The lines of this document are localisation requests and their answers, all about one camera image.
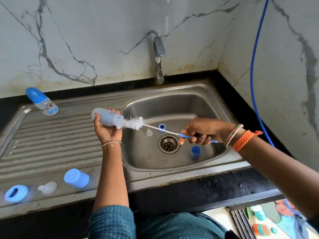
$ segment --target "forearm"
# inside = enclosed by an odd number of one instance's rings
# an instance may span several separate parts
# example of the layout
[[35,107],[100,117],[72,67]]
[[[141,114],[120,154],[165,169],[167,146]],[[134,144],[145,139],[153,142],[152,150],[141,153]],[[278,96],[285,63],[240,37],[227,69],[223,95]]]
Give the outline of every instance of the forearm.
[[108,205],[129,207],[119,143],[103,147],[103,160],[93,211]]
[[239,154],[272,181],[308,219],[319,215],[319,173],[256,136]]

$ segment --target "blue brush handle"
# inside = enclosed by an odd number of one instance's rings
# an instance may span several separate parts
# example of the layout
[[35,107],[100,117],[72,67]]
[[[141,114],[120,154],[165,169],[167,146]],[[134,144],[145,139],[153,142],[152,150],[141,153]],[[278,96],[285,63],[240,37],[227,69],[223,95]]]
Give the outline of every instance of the blue brush handle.
[[192,138],[193,136],[185,136],[184,134],[180,133],[180,137],[182,137],[182,138]]

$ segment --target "orange thread bracelet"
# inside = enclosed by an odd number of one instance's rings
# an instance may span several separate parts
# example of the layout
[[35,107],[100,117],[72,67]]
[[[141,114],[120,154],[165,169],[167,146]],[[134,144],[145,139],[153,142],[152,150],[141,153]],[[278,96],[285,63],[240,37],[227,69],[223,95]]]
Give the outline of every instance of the orange thread bracelet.
[[247,130],[233,145],[233,149],[238,152],[242,149],[243,146],[246,145],[246,143],[252,139],[253,136],[261,135],[263,132],[261,131],[255,131],[251,132],[250,130]]

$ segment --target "sink basin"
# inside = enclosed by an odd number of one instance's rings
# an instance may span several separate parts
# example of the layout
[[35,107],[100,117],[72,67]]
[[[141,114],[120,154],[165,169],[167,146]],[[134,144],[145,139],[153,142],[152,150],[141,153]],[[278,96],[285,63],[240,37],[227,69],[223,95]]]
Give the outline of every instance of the sink basin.
[[[165,124],[168,131],[175,133],[180,133],[194,117],[220,119],[209,100],[200,94],[190,92],[155,95],[132,101],[125,106],[123,115],[127,118],[142,116],[145,124],[155,127]],[[161,146],[158,143],[165,139],[163,134],[166,133],[153,129],[153,135],[147,136],[147,129],[142,127],[140,131],[130,129],[123,131],[122,142],[126,160],[136,168],[169,169],[188,166],[215,158],[225,151],[222,143],[211,143],[202,147],[199,159],[194,160],[190,157],[190,149],[194,144],[186,142],[178,146],[176,145],[178,137],[170,135],[170,141],[166,143],[172,143],[173,148],[169,146],[160,149]]]
[[[14,185],[29,189],[16,204],[0,200],[0,218],[95,197],[102,149],[91,120],[94,108],[116,108],[127,118],[142,116],[145,124],[165,124],[175,133],[196,116],[236,123],[207,80],[54,102],[59,112],[51,117],[35,105],[22,106],[0,135],[0,198]],[[221,143],[201,146],[200,157],[194,160],[192,144],[180,146],[177,136],[155,129],[150,129],[150,136],[147,129],[123,130],[122,161],[129,193],[250,166]],[[90,176],[85,188],[76,189],[63,181],[72,168]],[[58,185],[53,194],[37,190],[50,181]]]

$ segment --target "blue hose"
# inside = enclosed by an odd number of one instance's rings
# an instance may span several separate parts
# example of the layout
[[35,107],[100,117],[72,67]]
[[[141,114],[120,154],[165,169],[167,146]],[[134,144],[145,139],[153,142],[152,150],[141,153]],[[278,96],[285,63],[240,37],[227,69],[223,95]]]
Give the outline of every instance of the blue hose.
[[[265,13],[266,13],[266,10],[267,10],[268,2],[269,2],[269,0],[266,0],[265,6],[264,6],[264,9],[263,9],[263,13],[262,13],[261,18],[260,18],[258,31],[257,31],[256,39],[255,39],[255,44],[254,44],[253,55],[251,57],[251,64],[250,64],[250,93],[251,93],[251,100],[253,101],[253,107],[254,107],[258,122],[259,122],[259,124],[261,126],[261,129],[263,130],[264,135],[266,136],[269,144],[272,145],[273,147],[275,147],[275,145],[273,144],[272,140],[270,139],[270,137],[269,137],[269,135],[268,135],[268,133],[267,133],[265,127],[264,127],[263,122],[261,121],[261,118],[260,118],[260,115],[259,115],[259,112],[258,112],[258,109],[257,109],[257,105],[256,105],[256,101],[255,101],[255,94],[254,94],[254,79],[253,79],[253,71],[254,71],[254,61],[255,61],[256,49],[257,49],[258,39],[259,39],[259,35],[260,35],[260,30],[261,30],[261,27],[263,25],[263,21],[264,21],[264,18],[265,18]],[[288,207],[288,209],[292,213],[294,213],[296,215],[299,215],[299,216],[302,216],[302,214],[300,214],[299,212],[293,210],[289,206],[287,199],[284,199],[284,201],[285,201],[286,206]]]

